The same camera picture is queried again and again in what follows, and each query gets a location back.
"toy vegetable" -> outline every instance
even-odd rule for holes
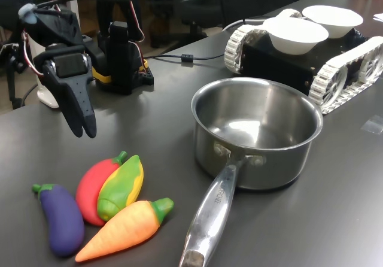
[[[76,261],[93,259],[144,242],[156,233],[173,206],[169,198],[130,204],[101,228],[77,254]]]
[[[60,257],[75,253],[84,240],[84,220],[69,192],[57,184],[34,184],[49,223],[49,245]]]
[[[105,221],[136,201],[144,180],[138,155],[129,158],[106,180],[98,196],[97,213]]]
[[[97,199],[105,180],[118,169],[127,153],[121,151],[120,155],[112,159],[105,159],[93,165],[82,177],[76,192],[76,202],[85,221],[103,226],[105,222],[97,215]]]

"stainless steel saucepan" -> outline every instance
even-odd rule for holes
[[[295,180],[323,117],[306,95],[257,78],[215,81],[191,102],[196,160],[216,178],[190,225],[180,267],[205,267],[223,232],[235,187],[267,190]]]

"yellow bracket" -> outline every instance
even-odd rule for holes
[[[144,64],[145,64],[145,68],[149,67],[148,61],[146,59],[144,59]],[[141,66],[139,68],[139,71],[144,71],[144,67]],[[104,77],[102,74],[99,74],[98,72],[96,72],[94,67],[92,67],[92,74],[93,74],[94,78],[98,79],[102,83],[111,83],[112,82],[112,77],[110,75]]]

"purple eggplant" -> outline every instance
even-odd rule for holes
[[[59,257],[74,254],[84,240],[84,220],[73,196],[57,184],[34,184],[49,224],[49,245]]]

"toy eggplant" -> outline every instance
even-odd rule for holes
[[[120,155],[112,159],[105,159],[93,165],[82,177],[76,192],[76,202],[85,221],[90,224],[103,226],[105,222],[97,215],[97,199],[102,185],[108,177],[116,171],[125,160],[127,153],[122,151]]]
[[[144,170],[138,155],[134,155],[114,171],[102,186],[97,202],[98,216],[108,221],[135,202],[143,180]]]
[[[72,195],[57,184],[34,184],[49,224],[49,245],[59,257],[75,253],[84,240],[84,220]]]

